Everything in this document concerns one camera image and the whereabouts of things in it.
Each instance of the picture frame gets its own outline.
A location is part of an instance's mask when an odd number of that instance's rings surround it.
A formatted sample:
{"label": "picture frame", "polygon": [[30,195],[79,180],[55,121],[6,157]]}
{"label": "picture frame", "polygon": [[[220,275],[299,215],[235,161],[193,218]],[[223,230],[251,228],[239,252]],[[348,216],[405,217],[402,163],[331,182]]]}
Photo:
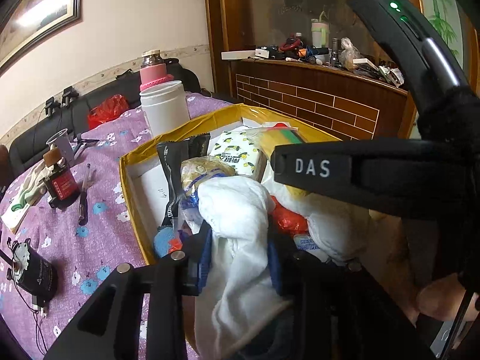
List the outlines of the picture frame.
{"label": "picture frame", "polygon": [[80,0],[17,0],[0,25],[0,76],[39,43],[80,20]]}

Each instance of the wooden cabinet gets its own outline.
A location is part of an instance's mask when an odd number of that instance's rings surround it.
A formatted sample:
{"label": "wooden cabinet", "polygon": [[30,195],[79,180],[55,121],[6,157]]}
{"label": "wooden cabinet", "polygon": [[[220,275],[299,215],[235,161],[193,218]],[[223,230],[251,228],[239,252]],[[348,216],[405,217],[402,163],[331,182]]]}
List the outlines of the wooden cabinet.
{"label": "wooden cabinet", "polygon": [[330,67],[246,59],[231,63],[237,98],[294,116],[340,139],[407,138],[407,91]]}

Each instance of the red label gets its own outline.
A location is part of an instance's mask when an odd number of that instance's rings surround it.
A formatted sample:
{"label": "red label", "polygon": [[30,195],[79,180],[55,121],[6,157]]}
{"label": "red label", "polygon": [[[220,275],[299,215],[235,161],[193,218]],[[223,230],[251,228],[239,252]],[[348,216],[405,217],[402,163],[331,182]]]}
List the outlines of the red label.
{"label": "red label", "polygon": [[71,175],[71,171],[66,171],[63,175],[58,176],[52,181],[53,187],[57,191],[58,198],[64,200],[68,198],[73,192],[78,189],[77,183],[74,177]]}

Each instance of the purple floral bedspread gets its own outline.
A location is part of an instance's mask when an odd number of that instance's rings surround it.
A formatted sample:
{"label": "purple floral bedspread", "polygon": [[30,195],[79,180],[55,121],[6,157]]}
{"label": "purple floral bedspread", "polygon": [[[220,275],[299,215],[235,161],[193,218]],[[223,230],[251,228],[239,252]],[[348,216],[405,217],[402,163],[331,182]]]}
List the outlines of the purple floral bedspread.
{"label": "purple floral bedspread", "polygon": [[[187,95],[190,117],[194,118],[229,105],[198,93]],[[71,168],[78,183],[83,180],[86,164],[91,164],[92,185],[88,189],[88,223],[78,226],[78,202],[65,211],[53,210],[44,196],[28,213],[13,235],[3,223],[0,248],[8,252],[7,238],[19,242],[31,238],[31,246],[52,262],[58,271],[57,294],[50,303],[47,317],[41,320],[46,346],[50,347],[88,297],[115,267],[123,262],[135,267],[145,265],[130,223],[119,181],[119,158],[150,139],[140,108],[125,112],[117,120],[86,132],[83,138],[100,139],[96,147],[85,149]],[[3,214],[20,188],[25,176],[19,176],[0,203]],[[0,262],[0,313],[20,345],[32,357],[43,356],[35,343],[32,313],[20,299],[15,287],[6,279],[7,266]],[[23,297],[31,297],[23,290]],[[145,356],[148,297],[140,326],[140,353]],[[189,359],[196,359],[188,347]]]}

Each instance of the black leather headboard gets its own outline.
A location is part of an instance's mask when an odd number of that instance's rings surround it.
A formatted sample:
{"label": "black leather headboard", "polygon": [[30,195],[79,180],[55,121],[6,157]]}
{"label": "black leather headboard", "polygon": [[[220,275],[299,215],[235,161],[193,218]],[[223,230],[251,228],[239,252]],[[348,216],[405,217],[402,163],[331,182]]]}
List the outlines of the black leather headboard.
{"label": "black leather headboard", "polygon": [[[187,92],[200,92],[200,83],[195,73],[184,69],[176,58],[165,60],[166,70],[174,79],[183,82]],[[140,105],[140,72],[126,73],[83,96],[72,100],[69,108],[57,109],[50,118],[45,118],[15,138],[9,150],[13,175],[18,177],[40,161],[48,151],[46,141],[57,131],[67,128],[76,136],[88,131],[87,115],[90,110],[113,95],[123,95],[130,109]]]}

